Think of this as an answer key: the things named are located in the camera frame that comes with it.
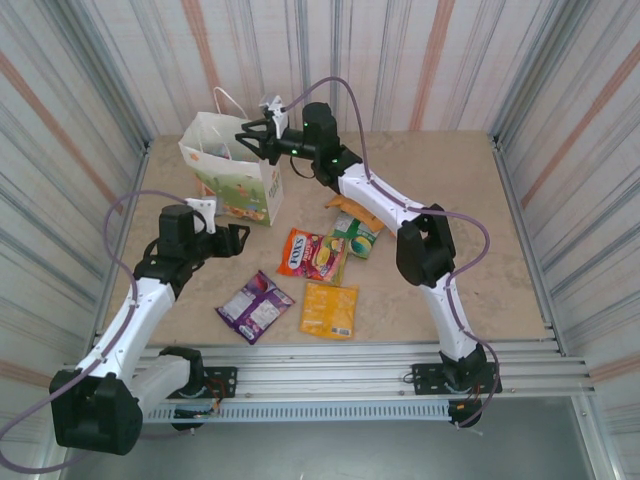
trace gift bag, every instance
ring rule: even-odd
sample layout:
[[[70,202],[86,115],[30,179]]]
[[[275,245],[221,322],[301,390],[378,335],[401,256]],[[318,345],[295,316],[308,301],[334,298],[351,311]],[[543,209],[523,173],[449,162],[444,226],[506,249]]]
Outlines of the gift bag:
[[[180,151],[198,179],[200,195],[217,196],[224,214],[269,226],[284,198],[280,166],[272,167],[236,141],[245,122],[198,112],[180,139]]]

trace red snack package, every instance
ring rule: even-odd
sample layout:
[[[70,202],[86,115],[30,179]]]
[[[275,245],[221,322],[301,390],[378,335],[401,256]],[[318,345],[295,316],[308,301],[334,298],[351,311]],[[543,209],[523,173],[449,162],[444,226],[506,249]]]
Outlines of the red snack package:
[[[339,286],[342,283],[347,244],[344,238],[291,229],[278,273],[306,277]]]

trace corrugated metal wall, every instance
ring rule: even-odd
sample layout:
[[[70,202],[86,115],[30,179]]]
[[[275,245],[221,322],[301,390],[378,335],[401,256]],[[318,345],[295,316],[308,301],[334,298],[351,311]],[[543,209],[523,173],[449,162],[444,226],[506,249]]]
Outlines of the corrugated metal wall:
[[[574,6],[553,60],[495,133],[565,346],[586,357],[628,478],[638,478],[640,2]]]
[[[74,0],[152,135],[182,133],[220,85],[252,116],[340,75],[370,130],[487,130],[564,0]],[[344,90],[323,87],[341,129]]]
[[[0,11],[3,424],[84,354],[110,266],[102,217],[131,189],[143,149],[60,14],[53,2],[3,2]],[[116,220],[111,240],[118,232]],[[45,409],[9,432],[3,452],[37,462],[49,417]]]

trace beige floor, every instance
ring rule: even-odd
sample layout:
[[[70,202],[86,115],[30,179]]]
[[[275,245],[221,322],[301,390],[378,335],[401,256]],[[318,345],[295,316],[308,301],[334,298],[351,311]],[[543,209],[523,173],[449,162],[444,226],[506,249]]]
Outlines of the beige floor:
[[[179,137],[156,139],[143,188],[193,196],[195,183],[183,164]],[[343,142],[360,152],[357,136]],[[545,331],[502,185],[486,135],[480,132],[374,133],[367,135],[374,171],[412,198],[463,212],[483,222],[491,233],[489,255],[458,279],[460,296],[474,331],[488,339],[543,338]],[[299,168],[308,171],[304,160]],[[258,269],[269,275],[296,302],[262,336],[259,343],[331,342],[300,333],[300,304],[306,280],[276,273],[285,239],[292,227],[326,233],[337,215],[323,205],[333,192],[315,180],[297,177],[281,162],[285,200],[271,228],[252,226],[244,252],[231,259],[211,259],[187,284],[171,311],[155,330],[153,344],[243,344],[245,341],[218,317],[214,308],[228,301]],[[141,198],[127,241],[124,260],[134,266],[157,235],[158,215],[167,201]],[[221,224],[229,219],[220,218]],[[236,223],[245,223],[236,219]],[[480,251],[482,236],[473,227],[450,221],[462,265]],[[343,285],[360,286],[356,309],[358,342],[437,340],[436,329],[419,291],[403,280],[395,266],[395,243],[385,230],[368,260],[349,258]],[[109,316],[126,294],[119,275]]]

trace snack package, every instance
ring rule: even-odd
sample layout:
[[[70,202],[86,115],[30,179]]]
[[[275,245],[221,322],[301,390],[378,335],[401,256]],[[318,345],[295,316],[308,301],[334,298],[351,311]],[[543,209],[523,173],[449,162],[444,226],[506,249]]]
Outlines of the snack package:
[[[356,257],[369,258],[378,233],[380,232],[372,232],[364,223],[348,213],[340,212],[329,235],[347,240],[349,253]]]
[[[223,307],[218,315],[251,345],[287,309],[296,303],[261,271]]]
[[[373,215],[369,210],[364,208],[358,202],[342,195],[336,195],[324,208],[338,207],[343,212],[347,212],[352,217],[364,223],[372,232],[379,232],[384,228],[384,223],[378,217]]]
[[[353,337],[358,287],[329,287],[307,283],[300,331],[317,337]]]
[[[344,238],[315,235],[292,228],[278,273],[340,285],[347,253]]]

